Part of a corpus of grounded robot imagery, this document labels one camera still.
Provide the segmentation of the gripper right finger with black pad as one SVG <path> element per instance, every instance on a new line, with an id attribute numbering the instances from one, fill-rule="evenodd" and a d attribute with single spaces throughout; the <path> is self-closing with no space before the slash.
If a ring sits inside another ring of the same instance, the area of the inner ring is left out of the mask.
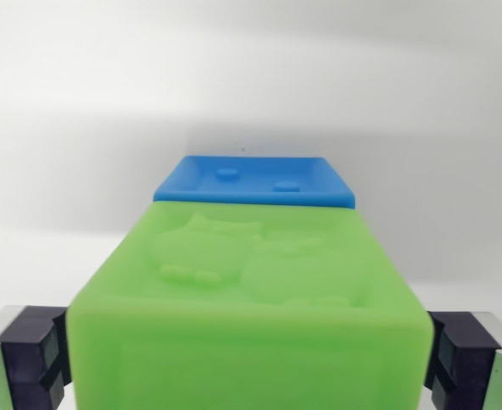
<path id="1" fill-rule="evenodd" d="M 431 312 L 424 386 L 437 409 L 502 410 L 502 322 L 489 312 Z"/>

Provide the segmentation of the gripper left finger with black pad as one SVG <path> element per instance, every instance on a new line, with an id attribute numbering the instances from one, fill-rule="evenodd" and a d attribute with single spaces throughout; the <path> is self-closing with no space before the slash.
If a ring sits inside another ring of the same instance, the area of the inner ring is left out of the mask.
<path id="1" fill-rule="evenodd" d="M 66 307 L 0 310 L 0 409 L 57 409 L 72 382 Z"/>

